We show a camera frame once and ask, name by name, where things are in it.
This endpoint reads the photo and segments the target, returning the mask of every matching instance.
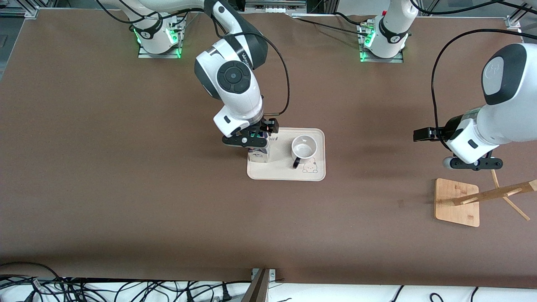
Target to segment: beige tray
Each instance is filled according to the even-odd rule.
[[[291,157],[291,143],[299,136],[307,134],[317,141],[317,152],[313,158],[299,164],[293,169],[294,158]],[[268,163],[251,162],[248,160],[247,172],[252,179],[268,179],[280,181],[312,181],[318,182],[326,175],[324,152],[324,133],[314,128],[280,128],[277,134],[268,138],[270,145]]]

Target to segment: wooden pole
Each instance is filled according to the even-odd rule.
[[[504,186],[502,188],[493,189],[481,193],[467,195],[458,198],[450,198],[442,200],[441,202],[446,205],[464,205],[470,203],[484,202],[485,200],[491,200],[496,198],[503,198],[505,195],[510,196],[520,193],[528,193],[537,191],[537,179],[530,182],[523,182],[519,184]]]
[[[494,182],[494,187],[498,189],[500,187],[500,184],[498,183],[498,176],[496,176],[496,170],[490,170],[492,173],[492,181]],[[519,207],[517,207],[509,198],[508,196],[503,196],[503,199],[517,212],[522,216],[524,219],[529,220],[529,216],[526,215]]]

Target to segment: green led light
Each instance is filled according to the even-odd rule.
[[[168,35],[168,39],[170,40],[170,43],[175,43],[175,40],[177,40],[177,37],[173,36],[172,37],[172,34],[173,34],[173,31],[170,31],[169,29],[166,28],[166,35]]]
[[[138,41],[138,44],[142,45],[142,42],[140,42],[140,37],[138,37],[138,33],[135,31],[134,34],[136,35],[136,41]]]

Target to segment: wooden mug tree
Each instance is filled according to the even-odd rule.
[[[437,219],[454,222],[467,226],[479,226],[479,202],[503,198],[524,219],[529,220],[509,196],[537,191],[537,179],[530,182],[500,187],[496,172],[492,171],[493,190],[479,193],[479,188],[473,184],[450,181],[438,178],[434,184],[434,216]]]

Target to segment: brown mat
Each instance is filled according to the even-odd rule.
[[[435,178],[494,185],[488,171],[444,169],[439,143],[412,142],[414,129],[433,125],[441,47],[504,28],[501,19],[417,19],[405,63],[373,64],[359,62],[355,35],[245,17],[290,69],[280,125],[324,131],[326,178],[253,181],[245,150],[220,142],[212,117],[222,104],[193,72],[217,41],[207,17],[192,23],[182,59],[149,60],[101,11],[42,10],[0,82],[2,260],[86,277],[243,279],[269,267],[287,282],[537,285],[537,196],[513,198],[529,222],[503,200],[481,205],[479,228],[435,220]],[[450,47],[438,69],[442,122],[484,104],[482,67],[518,41],[482,33]],[[266,112],[279,111],[286,87],[273,51],[256,77]],[[495,151],[500,183],[535,179],[536,149]]]

